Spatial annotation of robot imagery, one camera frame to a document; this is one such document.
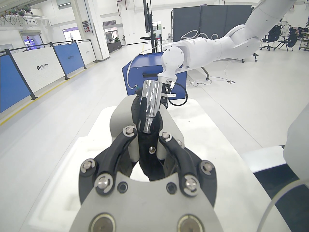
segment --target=blue box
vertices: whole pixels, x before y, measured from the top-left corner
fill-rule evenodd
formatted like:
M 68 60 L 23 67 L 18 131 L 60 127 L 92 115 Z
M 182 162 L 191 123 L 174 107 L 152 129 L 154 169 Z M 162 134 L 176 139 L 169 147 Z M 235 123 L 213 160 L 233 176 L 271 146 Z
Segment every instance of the blue box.
M 141 54 L 134 59 L 128 75 L 128 81 L 131 87 L 134 87 L 134 85 L 136 84 L 139 88 L 142 88 L 145 80 L 158 80 L 158 76 L 154 76 L 154 74 L 163 72 L 163 67 L 161 65 L 162 54 L 163 52 Z M 126 64 L 126 66 L 122 68 L 122 74 L 125 80 L 128 96 L 133 95 L 136 91 L 135 88 L 130 89 L 127 84 L 127 70 L 129 64 L 130 63 Z M 186 88 L 187 72 L 178 73 L 177 77 L 178 79 L 176 82 Z M 184 99 L 186 96 L 184 90 L 177 85 L 175 85 L 172 93 L 175 93 L 176 97 L 171 97 L 171 100 Z

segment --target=barrier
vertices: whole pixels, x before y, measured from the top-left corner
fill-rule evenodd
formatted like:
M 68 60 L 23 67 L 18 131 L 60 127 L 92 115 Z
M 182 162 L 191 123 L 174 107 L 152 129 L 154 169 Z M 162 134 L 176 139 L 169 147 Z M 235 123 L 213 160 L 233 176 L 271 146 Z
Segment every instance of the barrier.
M 65 74 L 69 74 L 80 67 L 86 69 L 77 43 L 55 46 L 55 52 Z
M 0 112 L 30 95 L 9 55 L 0 57 Z
M 12 56 L 33 92 L 64 76 L 52 47 L 19 52 Z
M 93 52 L 91 42 L 78 42 L 77 46 L 79 48 L 80 54 L 82 55 L 82 59 L 85 65 L 96 60 L 96 56 Z
M 11 53 L 16 50 L 28 51 Z M 85 64 L 96 60 L 90 39 L 31 45 L 2 53 L 6 55 L 0 57 L 0 113 L 28 95 L 36 99 L 34 92 L 63 76 L 67 80 L 67 74 L 81 67 L 86 69 Z

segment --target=blue barrier panel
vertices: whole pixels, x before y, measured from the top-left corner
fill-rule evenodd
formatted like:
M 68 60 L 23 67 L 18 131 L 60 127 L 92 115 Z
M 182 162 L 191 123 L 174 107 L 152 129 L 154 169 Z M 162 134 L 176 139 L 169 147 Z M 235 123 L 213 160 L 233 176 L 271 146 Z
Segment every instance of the blue barrier panel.
M 0 112 L 29 95 L 11 58 L 8 55 L 0 57 Z
M 84 66 L 77 43 L 55 46 L 55 51 L 65 74 L 69 74 Z

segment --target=white robotic arm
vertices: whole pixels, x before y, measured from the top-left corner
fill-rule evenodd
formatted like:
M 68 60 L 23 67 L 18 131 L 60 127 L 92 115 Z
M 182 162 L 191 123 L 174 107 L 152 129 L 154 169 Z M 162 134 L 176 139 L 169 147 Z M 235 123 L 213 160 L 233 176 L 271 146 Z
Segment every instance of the white robotic arm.
M 238 25 L 217 40 L 196 38 L 174 42 L 161 57 L 163 72 L 158 81 L 176 81 L 177 73 L 201 68 L 221 59 L 244 59 L 260 46 L 260 39 L 285 15 L 297 0 L 261 0 L 245 25 Z

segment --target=white platform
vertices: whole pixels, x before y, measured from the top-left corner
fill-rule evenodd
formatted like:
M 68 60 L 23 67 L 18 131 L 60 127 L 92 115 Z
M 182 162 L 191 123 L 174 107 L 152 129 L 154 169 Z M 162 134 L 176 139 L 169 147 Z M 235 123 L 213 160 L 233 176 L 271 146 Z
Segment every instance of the white platform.
M 69 230 L 80 208 L 80 165 L 110 145 L 109 120 L 114 109 L 108 107 L 102 110 L 88 136 L 78 138 L 21 231 Z M 256 231 L 270 198 L 249 167 L 195 100 L 189 99 L 181 107 L 171 106 L 169 112 L 184 135 L 185 146 L 201 159 L 212 161 L 216 167 L 218 192 L 215 212 L 224 231 Z M 134 174 L 135 179 L 145 180 L 140 168 L 137 167 Z M 274 208 L 263 231 L 290 230 Z

